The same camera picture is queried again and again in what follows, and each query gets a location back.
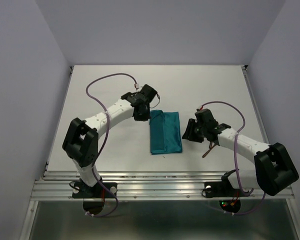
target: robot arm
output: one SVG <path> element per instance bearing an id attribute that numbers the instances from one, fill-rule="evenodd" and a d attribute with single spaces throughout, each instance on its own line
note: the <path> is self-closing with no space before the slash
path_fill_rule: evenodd
<path id="1" fill-rule="evenodd" d="M 150 102 L 157 95 L 157 91 L 149 85 L 144 85 L 140 91 L 124 94 L 115 104 L 107 109 L 110 118 L 109 127 L 134 118 L 135 121 L 147 121 L 150 118 Z M 89 187 L 93 187 L 97 180 L 93 170 L 101 179 L 97 169 L 98 140 L 107 130 L 107 115 L 105 112 L 80 120 L 71 121 L 62 148 L 73 160 L 80 179 Z"/>
<path id="2" fill-rule="evenodd" d="M 189 119 L 183 139 L 199 143 L 207 139 L 221 147 L 234 150 L 236 130 L 225 123 L 219 124 L 209 109 L 198 110 L 195 116 L 196 119 Z M 238 134 L 237 153 L 255 165 L 255 171 L 240 171 L 243 188 L 262 189 L 268 195 L 274 196 L 299 179 L 286 148 L 280 143 L 270 145 Z M 214 188 L 207 197 L 232 195 L 231 189 L 239 189 L 235 171 L 227 172 Z"/>

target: purple cable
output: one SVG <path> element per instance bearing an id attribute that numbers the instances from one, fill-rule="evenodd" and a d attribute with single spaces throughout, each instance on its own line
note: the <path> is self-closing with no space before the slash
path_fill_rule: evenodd
<path id="1" fill-rule="evenodd" d="M 105 137 L 104 137 L 104 141 L 103 141 L 103 143 L 102 143 L 102 146 L 100 147 L 100 150 L 99 150 L 99 152 L 98 152 L 97 158 L 100 156 L 100 154 L 101 154 L 101 152 L 103 151 L 103 149 L 104 149 L 104 147 L 105 147 L 105 145 L 106 145 L 106 142 L 107 142 L 107 140 L 108 140 L 108 135 L 109 135 L 109 130 L 110 130 L 110 116 L 109 116 L 109 114 L 107 113 L 107 108 L 106 108 L 106 106 L 105 106 L 99 99 L 97 99 L 96 97 L 92 96 L 92 95 L 89 93 L 89 88 L 91 87 L 91 85 L 93 85 L 94 83 L 98 82 L 99 80 L 106 79 L 106 78 L 110 78 L 110 77 L 114 77 L 114 76 L 118 76 L 118 75 L 124 75 L 124 76 L 128 76 L 128 77 L 132 78 L 133 81 L 134 81 L 134 83 L 135 83 L 134 87 L 136 87 L 136 85 L 138 84 L 137 81 L 136 81 L 136 79 L 135 79 L 133 76 L 131 76 L 131 75 L 127 74 L 127 73 L 122 73 L 122 72 L 120 72 L 120 73 L 114 73 L 114 74 L 110 74 L 110 75 L 106 75 L 106 76 L 100 77 L 100 78 L 98 78 L 98 79 L 96 79 L 96 80 L 90 82 L 90 83 L 88 84 L 88 86 L 86 86 L 86 88 L 85 88 L 85 93 L 88 95 L 88 97 L 90 97 L 91 99 L 95 100 L 98 104 L 100 104 L 100 106 L 103 108 L 104 113 L 105 113 L 105 115 L 106 115 L 106 131 L 105 131 Z M 96 163 L 96 161 L 97 161 L 97 158 L 96 158 L 96 160 L 92 163 L 92 166 L 95 165 L 95 163 Z M 92 215 L 92 214 L 90 214 L 89 212 L 86 212 L 86 214 L 89 215 L 89 216 L 91 216 L 91 217 L 94 217 L 94 218 L 101 218 L 101 217 L 108 216 L 108 215 L 110 215 L 111 213 L 113 213 L 113 212 L 117 209 L 118 204 L 119 204 L 118 198 L 117 198 L 117 196 L 116 196 L 114 193 L 112 193 L 105 185 L 103 185 L 103 183 L 98 179 L 98 177 L 97 177 L 97 175 L 96 175 L 96 173 L 95 173 L 95 171 L 94 171 L 94 168 L 92 168 L 92 174 L 93 174 L 94 178 L 96 179 L 97 183 L 98 183 L 105 191 L 107 191 L 109 194 L 111 194 L 111 195 L 114 197 L 115 203 L 116 203 L 116 204 L 115 204 L 115 207 L 114 207 L 110 212 L 105 213 L 105 214 L 103 214 L 103 215 Z"/>
<path id="2" fill-rule="evenodd" d="M 138 84 L 138 83 L 137 83 L 137 80 L 136 80 L 133 76 L 131 76 L 131 75 L 127 74 L 127 73 L 119 72 L 119 73 L 114 73 L 114 74 L 102 76 L 102 77 L 100 77 L 100 78 L 98 78 L 98 79 L 96 79 L 96 80 L 93 80 L 93 81 L 90 82 L 90 83 L 88 84 L 88 86 L 86 86 L 86 88 L 85 88 L 85 93 L 88 95 L 88 97 L 91 98 L 91 99 L 93 99 L 93 100 L 95 100 L 98 104 L 100 104 L 100 106 L 103 108 L 104 112 L 107 112 L 106 106 L 105 106 L 99 99 L 97 99 L 96 97 L 92 96 L 92 95 L 89 93 L 89 88 L 91 87 L 91 85 L 93 85 L 94 83 L 96 83 L 96 82 L 98 82 L 98 81 L 100 81 L 100 80 L 102 80 L 102 79 L 106 79 L 106 78 L 110 78 L 110 77 L 114 77 L 114 76 L 118 76 L 118 75 L 128 76 L 128 77 L 130 77 L 130 78 L 133 79 L 135 85 Z M 96 161 L 97 161 L 99 155 L 100 155 L 101 152 L 103 151 L 103 149 L 104 149 L 104 147 L 105 147 L 105 145 L 106 145 L 106 142 L 107 142 L 107 140 L 108 140 L 108 135 L 109 135 L 109 130 L 110 130 L 110 117 L 109 117 L 109 115 L 108 115 L 107 113 L 106 113 L 105 115 L 106 115 L 106 132 L 105 132 L 104 141 L 103 141 L 103 143 L 102 143 L 102 145 L 101 145 L 101 147 L 100 147 L 100 150 L 99 150 L 99 152 L 98 152 L 98 156 L 97 156 L 96 160 L 93 162 L 92 165 L 94 165 L 94 164 L 96 163 Z"/>
<path id="3" fill-rule="evenodd" d="M 245 212 L 237 212 L 237 213 L 234 213 L 233 215 L 236 215 L 236 216 L 243 216 L 243 215 L 247 215 L 247 214 L 252 214 L 254 213 L 256 210 L 258 210 L 258 208 L 260 208 L 260 206 L 262 205 L 262 203 L 264 202 L 265 200 L 265 197 L 266 197 L 266 193 L 263 194 L 262 198 L 261 198 L 261 201 L 258 203 L 257 206 L 255 206 L 253 209 L 249 210 L 249 211 L 245 211 Z M 213 209 L 213 210 L 216 210 L 216 211 L 219 211 L 219 212 L 222 212 L 222 213 L 225 213 L 225 214 L 229 214 L 229 215 L 232 215 L 232 212 L 228 212 L 228 211 L 224 211 L 224 210 L 221 210 L 219 208 L 215 208 L 213 206 L 209 206 L 209 205 L 206 205 L 208 208 L 210 209 Z"/>
<path id="4" fill-rule="evenodd" d="M 235 106 L 233 106 L 232 104 L 230 103 L 227 103 L 225 101 L 209 101 L 203 105 L 201 105 L 201 107 L 203 108 L 205 105 L 208 105 L 208 104 L 225 104 L 225 105 L 228 105 L 229 107 L 233 108 L 234 110 L 236 110 L 241 118 L 242 118 L 242 121 L 243 121 L 243 124 L 242 126 L 238 129 L 238 131 L 236 131 L 238 134 L 235 135 L 234 137 L 234 148 L 233 148 L 233 153 L 234 153 L 234 166 L 235 166 L 235 173 L 236 173 L 236 178 L 238 180 L 238 184 L 239 184 L 239 188 L 240 188 L 240 191 L 242 192 L 242 194 L 246 197 L 250 196 L 252 194 L 252 192 L 254 191 L 254 189 L 252 189 L 251 191 L 249 192 L 245 192 L 243 187 L 242 187 L 242 184 L 241 184 L 241 180 L 240 180 L 240 175 L 239 175 L 239 168 L 238 168 L 238 159 L 237 159 L 237 152 L 238 152 L 238 135 L 239 133 L 241 132 L 242 129 L 244 129 L 244 127 L 246 126 L 246 119 L 244 117 L 244 115 L 242 114 L 242 112 L 236 108 Z"/>

